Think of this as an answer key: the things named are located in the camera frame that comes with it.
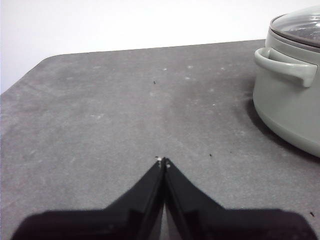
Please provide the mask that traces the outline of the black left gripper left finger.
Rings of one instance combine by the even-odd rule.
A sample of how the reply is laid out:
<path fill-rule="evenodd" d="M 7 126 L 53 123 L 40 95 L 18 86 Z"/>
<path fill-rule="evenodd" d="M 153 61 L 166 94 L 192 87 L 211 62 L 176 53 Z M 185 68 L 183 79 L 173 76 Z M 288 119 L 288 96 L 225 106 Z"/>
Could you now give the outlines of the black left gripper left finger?
<path fill-rule="evenodd" d="M 46 211 L 25 218 L 14 240 L 157 240 L 163 214 L 165 167 L 160 158 L 104 209 Z"/>

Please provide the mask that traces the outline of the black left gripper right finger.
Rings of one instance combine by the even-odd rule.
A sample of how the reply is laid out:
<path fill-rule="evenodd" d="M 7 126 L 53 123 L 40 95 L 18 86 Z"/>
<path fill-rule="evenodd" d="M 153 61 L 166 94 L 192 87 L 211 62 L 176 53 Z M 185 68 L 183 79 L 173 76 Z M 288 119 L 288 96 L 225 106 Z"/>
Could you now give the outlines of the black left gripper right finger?
<path fill-rule="evenodd" d="M 227 209 L 165 158 L 165 203 L 184 240 L 315 240 L 304 217 L 281 209 Z"/>

